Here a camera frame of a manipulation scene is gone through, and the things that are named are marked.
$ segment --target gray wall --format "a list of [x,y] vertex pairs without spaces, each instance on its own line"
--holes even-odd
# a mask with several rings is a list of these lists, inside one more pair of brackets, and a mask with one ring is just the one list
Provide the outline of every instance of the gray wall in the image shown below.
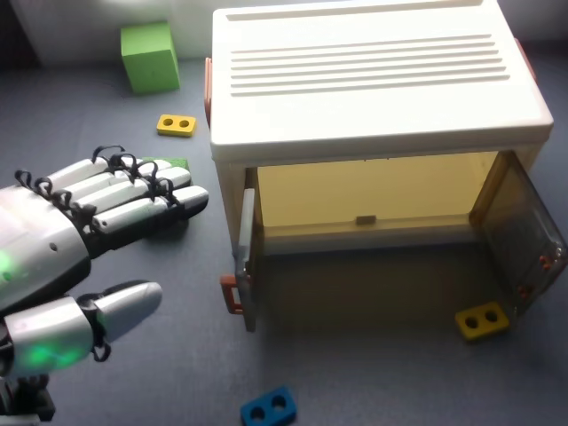
[[[181,59],[210,55],[216,9],[309,0],[11,0],[46,66],[109,62],[120,58],[119,28],[168,20]],[[499,0],[521,40],[568,36],[566,0]]]

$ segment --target gray table surface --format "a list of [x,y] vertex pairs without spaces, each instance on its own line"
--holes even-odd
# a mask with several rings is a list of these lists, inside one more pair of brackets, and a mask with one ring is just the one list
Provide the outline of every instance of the gray table surface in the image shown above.
[[[568,58],[540,49],[529,54],[556,119],[531,175],[568,236]],[[436,290],[434,280],[415,288],[409,280],[400,288],[388,280],[366,285],[342,277],[330,262],[340,278],[331,287],[317,283],[320,291],[333,289],[323,307],[314,305],[317,298],[296,298],[297,285],[274,283],[277,299],[300,299],[292,322],[312,321],[315,327],[261,327],[247,334],[242,320],[226,313],[218,287],[218,276],[232,270],[233,259],[202,108],[203,62],[182,63],[180,74],[181,91],[141,98],[130,94],[120,68],[0,75],[0,185],[11,184],[18,167],[47,175],[86,158],[95,146],[119,143],[144,156],[186,157],[195,184],[210,191],[209,206],[186,232],[106,254],[72,291],[78,296],[147,278],[162,284],[164,298],[151,319],[115,344],[106,364],[85,361],[52,375],[55,424],[237,425],[242,404],[281,384],[294,393],[301,425],[566,424],[566,275],[510,333],[467,345],[453,314],[458,305],[483,302],[482,288],[493,285],[490,277],[483,279],[483,266],[478,287],[456,282],[450,267]],[[157,136],[160,114],[196,116],[195,136]],[[379,254],[388,265],[381,278],[389,277],[399,254]],[[453,265],[478,253],[471,246],[404,252],[419,265],[417,272],[440,255]],[[331,255],[332,261],[355,265],[360,259]],[[284,263],[311,274],[312,263]],[[354,290],[342,293],[347,286]],[[362,296],[346,297],[353,294]]]

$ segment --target cabinet door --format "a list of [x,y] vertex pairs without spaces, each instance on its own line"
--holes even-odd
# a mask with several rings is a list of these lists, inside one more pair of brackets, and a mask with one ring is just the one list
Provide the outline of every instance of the cabinet door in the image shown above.
[[486,241],[517,314],[566,267],[566,243],[513,152],[497,155],[469,221]]
[[247,331],[255,331],[257,272],[263,247],[263,225],[256,170],[248,170],[246,187],[242,200],[241,232],[234,276],[245,327]]

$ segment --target robotic hand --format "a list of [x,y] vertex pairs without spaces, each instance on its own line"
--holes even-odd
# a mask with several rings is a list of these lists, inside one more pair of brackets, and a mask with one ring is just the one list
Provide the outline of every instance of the robotic hand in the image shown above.
[[[102,156],[108,148],[120,153]],[[145,280],[65,296],[91,260],[189,219],[209,200],[189,171],[142,162],[121,146],[100,146],[33,185],[28,171],[15,176],[18,185],[0,189],[0,425],[49,421],[47,374],[90,353],[105,361],[110,343],[160,304],[160,285]]]

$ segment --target cabinet opening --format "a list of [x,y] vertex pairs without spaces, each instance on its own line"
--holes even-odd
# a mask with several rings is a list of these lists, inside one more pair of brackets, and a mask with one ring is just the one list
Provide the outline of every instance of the cabinet opening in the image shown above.
[[430,237],[449,242],[452,235],[471,235],[468,214],[496,154],[260,167],[269,254],[271,243],[306,243],[319,250],[336,249],[332,240],[368,240],[369,247],[380,247],[398,239],[408,244],[418,235],[425,243],[435,242]]

